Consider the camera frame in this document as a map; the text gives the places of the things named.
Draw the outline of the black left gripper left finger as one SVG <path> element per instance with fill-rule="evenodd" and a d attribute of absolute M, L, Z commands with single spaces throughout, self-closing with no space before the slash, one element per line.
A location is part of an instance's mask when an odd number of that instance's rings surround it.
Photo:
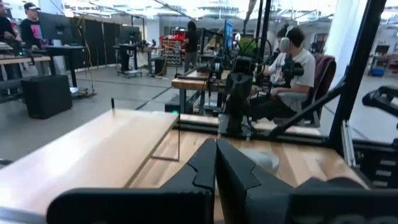
<path fill-rule="evenodd" d="M 80 188 L 54 199 L 47 223 L 214 222 L 216 141 L 207 139 L 159 188 Z"/>

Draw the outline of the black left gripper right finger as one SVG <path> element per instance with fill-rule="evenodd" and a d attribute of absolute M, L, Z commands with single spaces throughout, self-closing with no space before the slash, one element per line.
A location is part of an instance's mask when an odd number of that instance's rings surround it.
<path fill-rule="evenodd" d="M 298 187 L 217 142 L 218 188 L 228 223 L 397 223 L 397 191 L 365 189 L 349 177 L 311 177 Z"/>

